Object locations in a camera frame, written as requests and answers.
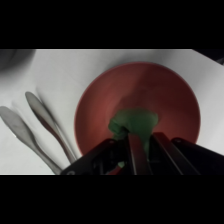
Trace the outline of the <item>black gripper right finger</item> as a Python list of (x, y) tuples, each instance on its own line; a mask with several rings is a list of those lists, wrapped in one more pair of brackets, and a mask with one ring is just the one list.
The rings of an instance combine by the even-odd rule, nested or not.
[(159, 149), (169, 166), (178, 175), (199, 175), (200, 172), (189, 162), (180, 150), (163, 134), (153, 135), (159, 145)]

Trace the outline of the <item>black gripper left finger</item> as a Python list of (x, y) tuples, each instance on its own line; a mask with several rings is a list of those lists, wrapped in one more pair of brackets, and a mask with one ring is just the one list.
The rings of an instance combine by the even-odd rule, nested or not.
[(137, 135), (128, 134), (125, 144), (127, 147), (128, 163), (131, 174), (151, 175), (152, 171), (140, 138)]

